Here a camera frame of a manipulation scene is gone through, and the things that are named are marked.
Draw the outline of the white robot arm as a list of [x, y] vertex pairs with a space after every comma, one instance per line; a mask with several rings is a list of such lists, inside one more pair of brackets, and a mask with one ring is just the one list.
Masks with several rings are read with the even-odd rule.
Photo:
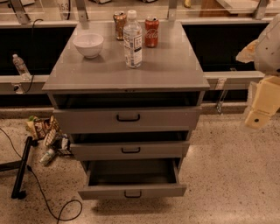
[[280, 14], [235, 59], [243, 63], [253, 62], [255, 70], [265, 74], [256, 84], [255, 97], [244, 121], [246, 127], [257, 130], [280, 109]]

